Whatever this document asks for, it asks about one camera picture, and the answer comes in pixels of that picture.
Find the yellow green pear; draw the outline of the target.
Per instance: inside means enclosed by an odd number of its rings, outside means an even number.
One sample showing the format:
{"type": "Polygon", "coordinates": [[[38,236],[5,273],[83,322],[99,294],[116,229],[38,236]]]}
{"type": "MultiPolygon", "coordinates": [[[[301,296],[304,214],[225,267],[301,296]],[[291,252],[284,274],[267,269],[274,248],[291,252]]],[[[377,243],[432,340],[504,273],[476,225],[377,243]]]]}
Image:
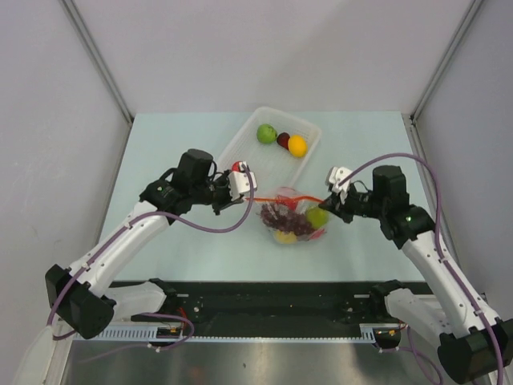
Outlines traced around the yellow green pear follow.
{"type": "Polygon", "coordinates": [[[305,212],[306,218],[315,229],[326,225],[329,221],[329,213],[324,209],[314,206],[305,212]]]}

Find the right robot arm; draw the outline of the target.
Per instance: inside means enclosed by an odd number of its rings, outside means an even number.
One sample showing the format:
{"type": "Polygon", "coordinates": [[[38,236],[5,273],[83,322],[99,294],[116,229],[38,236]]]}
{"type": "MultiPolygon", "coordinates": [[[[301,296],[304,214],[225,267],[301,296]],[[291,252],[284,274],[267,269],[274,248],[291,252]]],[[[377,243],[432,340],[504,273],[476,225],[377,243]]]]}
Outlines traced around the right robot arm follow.
{"type": "Polygon", "coordinates": [[[398,318],[437,351],[444,371],[463,384],[503,370],[512,361],[512,321],[503,320],[464,277],[430,214],[410,203],[406,177],[398,166],[383,165],[372,172],[372,189],[360,192],[347,168],[329,170],[330,195],[321,208],[350,223],[354,217],[376,219],[392,241],[423,276],[440,310],[416,298],[397,281],[387,282],[370,301],[379,322],[398,318]]]}

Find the yellow green mango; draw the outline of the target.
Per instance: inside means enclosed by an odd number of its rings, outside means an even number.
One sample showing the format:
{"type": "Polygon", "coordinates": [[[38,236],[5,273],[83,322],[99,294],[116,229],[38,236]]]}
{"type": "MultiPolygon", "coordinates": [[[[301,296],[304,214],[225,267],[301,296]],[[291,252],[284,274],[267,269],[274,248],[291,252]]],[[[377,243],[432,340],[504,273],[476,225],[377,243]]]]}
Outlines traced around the yellow green mango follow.
{"type": "Polygon", "coordinates": [[[291,245],[297,242],[297,236],[294,232],[282,232],[280,230],[274,233],[274,239],[282,245],[291,245]]]}

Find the dark purple grape bunch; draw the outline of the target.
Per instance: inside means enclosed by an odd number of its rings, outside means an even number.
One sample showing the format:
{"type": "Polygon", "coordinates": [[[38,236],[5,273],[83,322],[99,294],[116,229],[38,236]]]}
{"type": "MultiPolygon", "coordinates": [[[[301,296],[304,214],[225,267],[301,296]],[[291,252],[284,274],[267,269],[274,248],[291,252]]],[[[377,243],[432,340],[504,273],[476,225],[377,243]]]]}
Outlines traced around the dark purple grape bunch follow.
{"type": "Polygon", "coordinates": [[[314,228],[304,213],[298,213],[286,205],[263,204],[259,216],[263,224],[269,229],[294,232],[297,237],[310,235],[314,232],[314,228]]]}

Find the clear zip bag orange zipper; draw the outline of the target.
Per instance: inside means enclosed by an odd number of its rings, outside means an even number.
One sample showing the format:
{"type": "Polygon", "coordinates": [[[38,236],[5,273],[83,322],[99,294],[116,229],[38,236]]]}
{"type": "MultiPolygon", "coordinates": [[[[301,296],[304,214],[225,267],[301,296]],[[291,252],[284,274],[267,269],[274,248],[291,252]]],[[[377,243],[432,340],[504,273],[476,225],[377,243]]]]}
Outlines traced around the clear zip bag orange zipper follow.
{"type": "Polygon", "coordinates": [[[253,208],[262,225],[282,245],[314,241],[327,233],[329,212],[320,208],[322,199],[280,187],[274,194],[254,197],[253,208]]]}

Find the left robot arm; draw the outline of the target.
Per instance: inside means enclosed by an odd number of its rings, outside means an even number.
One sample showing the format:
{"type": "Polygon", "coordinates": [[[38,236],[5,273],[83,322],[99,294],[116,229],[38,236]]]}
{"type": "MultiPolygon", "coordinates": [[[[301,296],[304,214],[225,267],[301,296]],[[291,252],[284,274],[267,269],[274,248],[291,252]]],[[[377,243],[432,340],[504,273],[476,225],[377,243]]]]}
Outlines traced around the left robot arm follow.
{"type": "Polygon", "coordinates": [[[202,232],[214,230],[184,219],[195,205],[215,214],[228,207],[251,205],[257,180],[245,162],[219,172],[211,154],[189,149],[177,167],[151,182],[133,210],[106,239],[63,268],[53,265],[45,275],[50,313],[46,324],[60,317],[82,338],[98,336],[113,321],[133,316],[172,318],[180,307],[177,291],[153,278],[135,286],[111,284],[135,255],[176,222],[202,232]]]}

